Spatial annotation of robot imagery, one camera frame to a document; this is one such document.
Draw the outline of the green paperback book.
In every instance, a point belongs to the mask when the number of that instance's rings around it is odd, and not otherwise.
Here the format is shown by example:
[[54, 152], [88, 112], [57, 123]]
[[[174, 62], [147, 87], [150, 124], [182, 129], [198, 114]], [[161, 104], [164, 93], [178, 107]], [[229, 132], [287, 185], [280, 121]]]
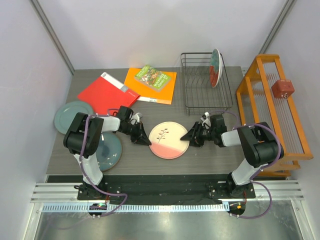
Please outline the green paperback book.
[[134, 78], [156, 92], [160, 92], [172, 80], [171, 76], [150, 65], [141, 68]]

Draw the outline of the red folder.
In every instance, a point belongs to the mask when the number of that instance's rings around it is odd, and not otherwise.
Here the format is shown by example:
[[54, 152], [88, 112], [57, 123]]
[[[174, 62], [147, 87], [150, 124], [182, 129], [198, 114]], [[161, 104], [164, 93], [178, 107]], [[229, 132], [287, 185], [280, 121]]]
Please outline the red folder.
[[93, 112], [101, 115], [120, 106], [131, 107], [140, 97], [122, 82], [103, 72], [94, 82], [80, 92], [77, 98], [88, 103]]

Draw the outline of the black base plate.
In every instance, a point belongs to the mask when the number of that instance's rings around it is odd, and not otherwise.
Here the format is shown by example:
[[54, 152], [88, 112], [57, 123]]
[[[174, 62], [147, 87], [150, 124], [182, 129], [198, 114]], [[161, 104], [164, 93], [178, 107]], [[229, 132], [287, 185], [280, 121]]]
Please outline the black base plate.
[[204, 205], [219, 199], [254, 199], [254, 186], [237, 187], [226, 174], [111, 175], [93, 186], [76, 185], [79, 200], [127, 205]]

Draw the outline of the orange folder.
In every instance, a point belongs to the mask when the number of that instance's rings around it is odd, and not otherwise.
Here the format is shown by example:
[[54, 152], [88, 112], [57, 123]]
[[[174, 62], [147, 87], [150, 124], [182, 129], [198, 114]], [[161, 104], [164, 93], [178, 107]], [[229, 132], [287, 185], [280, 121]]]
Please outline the orange folder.
[[140, 95], [139, 101], [152, 102], [158, 104], [171, 105], [175, 90], [176, 72], [164, 71], [165, 74], [171, 77], [170, 82], [161, 90], [156, 91], [146, 84], [135, 79], [135, 75], [140, 71], [140, 68], [129, 68], [124, 84]]

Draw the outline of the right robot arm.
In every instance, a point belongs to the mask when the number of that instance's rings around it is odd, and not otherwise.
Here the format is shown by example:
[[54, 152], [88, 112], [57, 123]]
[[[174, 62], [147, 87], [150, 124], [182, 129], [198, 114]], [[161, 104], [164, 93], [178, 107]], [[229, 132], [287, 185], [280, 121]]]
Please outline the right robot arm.
[[201, 121], [195, 122], [180, 140], [188, 141], [191, 146], [198, 148], [206, 141], [212, 141], [220, 148], [241, 146], [244, 160], [228, 174], [224, 187], [229, 198], [242, 197], [255, 176], [284, 156], [278, 136], [266, 122], [228, 131], [221, 114], [205, 113]]

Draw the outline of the red and teal floral plate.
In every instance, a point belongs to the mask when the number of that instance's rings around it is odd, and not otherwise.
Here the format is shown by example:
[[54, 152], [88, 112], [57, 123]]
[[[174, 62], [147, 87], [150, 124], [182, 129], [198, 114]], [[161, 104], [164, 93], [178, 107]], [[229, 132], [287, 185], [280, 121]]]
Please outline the red and teal floral plate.
[[209, 66], [209, 79], [210, 84], [213, 88], [215, 88], [219, 83], [219, 80], [222, 75], [222, 68], [222, 56], [220, 54], [220, 51], [217, 48], [215, 48], [212, 51]]

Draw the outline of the orange wooden rack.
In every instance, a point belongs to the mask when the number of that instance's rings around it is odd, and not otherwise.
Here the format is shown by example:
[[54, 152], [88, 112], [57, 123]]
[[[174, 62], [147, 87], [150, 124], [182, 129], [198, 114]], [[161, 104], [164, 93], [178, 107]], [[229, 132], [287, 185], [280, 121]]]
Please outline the orange wooden rack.
[[283, 147], [283, 158], [263, 170], [265, 177], [289, 177], [314, 157], [293, 97], [275, 95], [275, 86], [286, 80], [279, 55], [258, 54], [235, 92], [241, 124], [266, 122]]

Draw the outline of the red cube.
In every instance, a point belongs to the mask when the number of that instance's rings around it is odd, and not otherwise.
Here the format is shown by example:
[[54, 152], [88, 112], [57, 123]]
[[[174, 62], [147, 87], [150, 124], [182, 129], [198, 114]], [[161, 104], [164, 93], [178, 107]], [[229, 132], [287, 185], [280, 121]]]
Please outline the red cube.
[[271, 87], [273, 96], [276, 99], [287, 99], [294, 92], [295, 88], [289, 79], [279, 79]]

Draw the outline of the dark blue glazed plate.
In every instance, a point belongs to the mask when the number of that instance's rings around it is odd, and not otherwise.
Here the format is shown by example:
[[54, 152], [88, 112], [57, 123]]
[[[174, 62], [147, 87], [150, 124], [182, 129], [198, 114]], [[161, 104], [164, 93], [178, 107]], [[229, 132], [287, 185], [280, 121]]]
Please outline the dark blue glazed plate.
[[96, 150], [99, 169], [105, 172], [114, 167], [121, 158], [122, 150], [122, 143], [116, 134], [108, 131], [102, 132]]

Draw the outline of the plain grey-green plate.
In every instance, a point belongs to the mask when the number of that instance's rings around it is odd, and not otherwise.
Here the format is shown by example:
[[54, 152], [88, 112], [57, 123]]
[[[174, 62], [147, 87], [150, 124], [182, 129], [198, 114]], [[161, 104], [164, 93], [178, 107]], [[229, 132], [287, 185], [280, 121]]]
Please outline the plain grey-green plate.
[[62, 106], [54, 116], [54, 126], [63, 135], [65, 135], [77, 113], [91, 115], [93, 108], [83, 101], [72, 101]]

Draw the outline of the aluminium rail frame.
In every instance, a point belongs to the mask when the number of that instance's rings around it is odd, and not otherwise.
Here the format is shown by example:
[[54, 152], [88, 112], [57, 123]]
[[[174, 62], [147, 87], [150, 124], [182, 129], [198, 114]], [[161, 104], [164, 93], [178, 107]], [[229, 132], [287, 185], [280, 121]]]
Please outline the aluminium rail frame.
[[26, 240], [315, 239], [297, 180], [261, 180], [255, 198], [209, 204], [133, 205], [79, 200], [76, 183], [37, 183]]

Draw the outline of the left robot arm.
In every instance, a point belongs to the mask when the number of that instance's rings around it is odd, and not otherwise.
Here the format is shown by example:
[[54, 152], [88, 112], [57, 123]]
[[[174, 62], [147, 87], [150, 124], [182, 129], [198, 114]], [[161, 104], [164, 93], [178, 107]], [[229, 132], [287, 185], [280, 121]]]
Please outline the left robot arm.
[[93, 198], [100, 200], [106, 193], [103, 172], [100, 170], [97, 149], [101, 134], [120, 132], [130, 136], [134, 144], [150, 146], [140, 114], [126, 106], [120, 106], [115, 115], [85, 114], [75, 115], [67, 130], [63, 145], [77, 159], [82, 172], [82, 185], [79, 190], [89, 191]]

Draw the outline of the pink and cream plate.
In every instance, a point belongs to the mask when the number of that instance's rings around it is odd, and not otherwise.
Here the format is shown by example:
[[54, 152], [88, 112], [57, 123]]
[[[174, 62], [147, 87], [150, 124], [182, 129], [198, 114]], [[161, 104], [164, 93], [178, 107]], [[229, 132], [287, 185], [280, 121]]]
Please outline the pink and cream plate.
[[189, 148], [190, 142], [181, 140], [187, 129], [173, 121], [165, 121], [156, 125], [150, 132], [150, 150], [159, 158], [173, 160], [182, 156]]

